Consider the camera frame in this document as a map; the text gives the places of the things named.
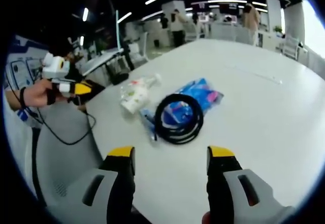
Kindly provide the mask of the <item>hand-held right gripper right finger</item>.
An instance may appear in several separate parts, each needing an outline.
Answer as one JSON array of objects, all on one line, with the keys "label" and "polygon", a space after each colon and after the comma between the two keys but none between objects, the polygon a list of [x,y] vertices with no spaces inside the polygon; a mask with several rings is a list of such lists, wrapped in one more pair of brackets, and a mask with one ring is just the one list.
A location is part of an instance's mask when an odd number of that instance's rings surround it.
[{"label": "hand-held right gripper right finger", "polygon": [[243,169],[229,149],[208,146],[207,177],[211,223],[283,223],[295,211],[281,205],[272,187]]}]

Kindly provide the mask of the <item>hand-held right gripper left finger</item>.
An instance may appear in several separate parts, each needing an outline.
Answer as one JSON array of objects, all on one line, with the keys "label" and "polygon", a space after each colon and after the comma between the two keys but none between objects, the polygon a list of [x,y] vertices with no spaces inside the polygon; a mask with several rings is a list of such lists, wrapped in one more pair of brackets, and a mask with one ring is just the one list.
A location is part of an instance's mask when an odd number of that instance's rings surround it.
[{"label": "hand-held right gripper left finger", "polygon": [[62,223],[127,223],[135,193],[135,148],[111,150],[99,168],[82,175],[60,203]]}]

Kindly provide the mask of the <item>person's left hand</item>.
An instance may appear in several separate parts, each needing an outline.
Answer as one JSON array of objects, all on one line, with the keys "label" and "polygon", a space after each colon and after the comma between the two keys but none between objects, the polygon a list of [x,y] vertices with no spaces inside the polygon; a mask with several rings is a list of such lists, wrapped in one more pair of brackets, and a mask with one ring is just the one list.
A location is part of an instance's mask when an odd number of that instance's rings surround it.
[{"label": "person's left hand", "polygon": [[22,98],[27,107],[36,108],[67,101],[67,98],[55,90],[53,83],[47,79],[39,80],[33,86],[27,87],[23,92]]}]

